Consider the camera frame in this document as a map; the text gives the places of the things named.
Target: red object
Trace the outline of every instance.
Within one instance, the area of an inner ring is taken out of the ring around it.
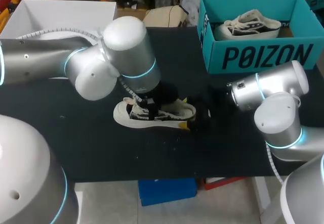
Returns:
[[[0,12],[3,12],[10,4],[11,0],[0,0]]]
[[[206,180],[203,179],[203,180],[201,180],[201,184],[204,186],[204,188],[206,190],[211,190],[211,189],[223,186],[223,185],[230,184],[232,182],[243,180],[244,178],[245,177],[226,177],[226,178],[224,178],[222,180],[218,180],[218,181],[208,183],[208,184],[206,183]]]

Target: blue crate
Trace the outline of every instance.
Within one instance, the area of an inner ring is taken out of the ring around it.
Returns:
[[[138,191],[142,206],[147,206],[194,197],[197,193],[197,186],[193,178],[139,180]]]

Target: black cable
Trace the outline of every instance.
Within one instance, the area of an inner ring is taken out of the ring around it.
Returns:
[[[171,9],[170,9],[170,12],[169,12],[169,23],[168,23],[168,28],[170,27],[170,14],[171,14],[171,10],[172,8],[174,8],[176,5],[172,6]]]

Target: white cable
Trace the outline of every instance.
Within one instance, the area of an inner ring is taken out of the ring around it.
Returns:
[[[29,33],[23,36],[18,37],[17,39],[27,39],[27,38],[32,38],[32,37],[36,37],[36,36],[40,36],[42,34],[46,34],[46,33],[53,33],[53,32],[64,32],[64,31],[68,31],[68,32],[75,32],[75,33],[80,33],[83,34],[93,40],[97,40],[98,37],[88,33],[86,31],[83,31],[81,29],[76,29],[76,28],[55,28],[55,29],[46,29],[46,30],[40,30],[37,32],[33,32],[33,33]]]
[[[281,183],[281,185],[284,183],[282,178],[280,177],[274,163],[273,163],[273,159],[272,159],[272,156],[271,156],[271,151],[270,151],[270,148],[268,146],[268,144],[266,143],[265,144],[266,148],[267,148],[267,153],[268,153],[268,158],[269,158],[269,162],[270,162],[270,165],[271,165],[271,168],[272,168],[272,171],[274,173],[274,175],[277,177],[277,179],[279,180],[279,182]]]
[[[128,91],[130,93],[130,95],[132,95],[134,97],[134,99],[136,99],[140,103],[143,101],[139,96],[137,96],[137,94],[133,90],[130,89],[129,86],[126,85],[126,83],[124,82],[124,80],[122,79],[121,76],[118,79],[119,79],[120,83],[122,84],[122,86],[126,89],[126,91]]]

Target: tiled floor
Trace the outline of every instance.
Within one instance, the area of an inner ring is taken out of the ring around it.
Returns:
[[[259,211],[250,180],[196,197],[142,207],[137,181],[76,184],[83,191],[80,224],[259,224]]]

